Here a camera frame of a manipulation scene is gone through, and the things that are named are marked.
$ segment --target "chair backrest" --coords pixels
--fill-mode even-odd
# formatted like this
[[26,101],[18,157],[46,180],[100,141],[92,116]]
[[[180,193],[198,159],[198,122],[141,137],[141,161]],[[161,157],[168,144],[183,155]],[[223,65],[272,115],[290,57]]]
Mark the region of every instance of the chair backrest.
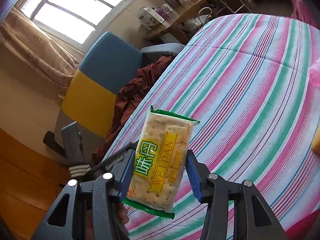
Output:
[[63,147],[61,128],[77,121],[84,152],[92,153],[112,125],[116,94],[135,76],[143,54],[111,32],[92,46],[76,72],[63,100],[55,141]]

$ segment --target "striped fabric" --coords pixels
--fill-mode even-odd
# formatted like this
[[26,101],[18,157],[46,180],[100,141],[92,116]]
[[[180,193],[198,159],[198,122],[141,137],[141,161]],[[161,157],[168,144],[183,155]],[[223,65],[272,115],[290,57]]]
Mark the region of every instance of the striped fabric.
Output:
[[[320,31],[298,20],[237,14],[200,30],[154,85],[106,156],[139,138],[150,105],[200,120],[190,142],[224,179],[254,182],[286,230],[320,204],[320,160],[310,150],[320,97],[308,67]],[[129,208],[130,239],[199,239],[206,205],[186,172],[174,220]],[[232,239],[229,202],[227,239]]]

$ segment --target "gray armrest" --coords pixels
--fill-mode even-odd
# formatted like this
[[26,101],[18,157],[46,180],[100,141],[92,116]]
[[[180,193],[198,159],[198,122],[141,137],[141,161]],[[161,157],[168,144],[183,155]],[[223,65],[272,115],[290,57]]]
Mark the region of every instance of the gray armrest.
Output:
[[177,56],[184,47],[185,45],[179,43],[166,43],[144,47],[140,52],[151,58],[153,61],[157,61],[161,56]]

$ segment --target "cracker package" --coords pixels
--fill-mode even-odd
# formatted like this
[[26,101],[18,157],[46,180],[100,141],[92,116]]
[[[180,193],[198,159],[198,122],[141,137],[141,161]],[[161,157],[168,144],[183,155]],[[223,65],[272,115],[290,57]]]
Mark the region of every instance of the cracker package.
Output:
[[193,127],[199,121],[151,106],[136,149],[133,176],[124,202],[150,214],[174,218]]

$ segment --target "orange wooden floor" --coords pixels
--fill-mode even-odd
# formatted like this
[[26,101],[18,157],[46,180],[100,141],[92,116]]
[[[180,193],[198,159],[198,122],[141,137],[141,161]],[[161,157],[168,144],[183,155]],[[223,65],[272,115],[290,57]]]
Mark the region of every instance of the orange wooden floor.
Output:
[[68,168],[0,129],[0,214],[18,240],[30,239],[57,194]]

